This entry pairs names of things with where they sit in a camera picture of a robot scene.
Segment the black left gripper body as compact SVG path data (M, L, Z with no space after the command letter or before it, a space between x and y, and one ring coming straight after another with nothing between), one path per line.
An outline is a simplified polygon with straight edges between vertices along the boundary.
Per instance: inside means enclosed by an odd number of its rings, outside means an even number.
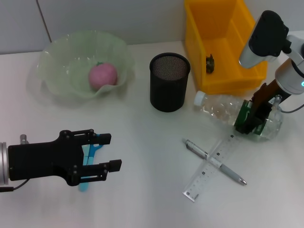
M51 142L11 145L8 147L11 181L59 176L69 186L80 183L83 165L82 146L75 133L63 130Z

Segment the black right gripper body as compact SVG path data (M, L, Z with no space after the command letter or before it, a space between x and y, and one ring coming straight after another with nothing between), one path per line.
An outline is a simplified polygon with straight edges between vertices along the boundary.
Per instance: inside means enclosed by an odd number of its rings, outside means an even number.
M286 100L289 97L289 94L285 92L274 79L271 83L263 83L261 87L253 94L251 102L258 103L270 103L272 98L275 98L277 95L282 97L281 102Z

